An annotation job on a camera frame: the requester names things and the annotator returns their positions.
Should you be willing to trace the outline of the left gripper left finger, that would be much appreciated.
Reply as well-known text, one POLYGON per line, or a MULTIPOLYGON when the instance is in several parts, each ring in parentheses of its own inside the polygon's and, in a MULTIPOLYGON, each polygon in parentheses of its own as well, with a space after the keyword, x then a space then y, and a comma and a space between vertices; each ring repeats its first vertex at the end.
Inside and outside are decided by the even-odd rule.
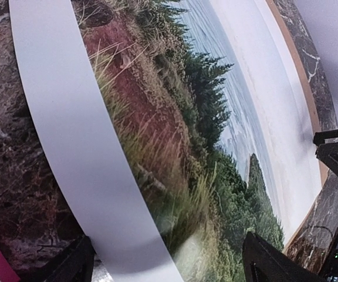
POLYGON ((41 268, 36 281, 91 281, 94 249, 83 235, 41 268))

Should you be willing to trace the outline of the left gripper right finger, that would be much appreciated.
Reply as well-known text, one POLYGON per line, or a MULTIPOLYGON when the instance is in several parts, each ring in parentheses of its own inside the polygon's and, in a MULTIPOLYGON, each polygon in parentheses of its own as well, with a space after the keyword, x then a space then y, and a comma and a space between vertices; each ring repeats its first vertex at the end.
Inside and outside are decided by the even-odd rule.
POLYGON ((242 246, 246 281, 324 281, 297 265, 261 236, 248 232, 242 246))

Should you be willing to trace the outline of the brown cardboard backing board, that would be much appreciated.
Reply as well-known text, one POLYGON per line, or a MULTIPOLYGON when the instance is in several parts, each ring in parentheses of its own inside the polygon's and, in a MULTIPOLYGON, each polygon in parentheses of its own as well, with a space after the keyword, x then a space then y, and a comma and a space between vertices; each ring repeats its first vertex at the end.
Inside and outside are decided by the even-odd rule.
POLYGON ((306 24, 293 1, 268 1, 293 60, 313 132, 337 124, 323 65, 306 24))

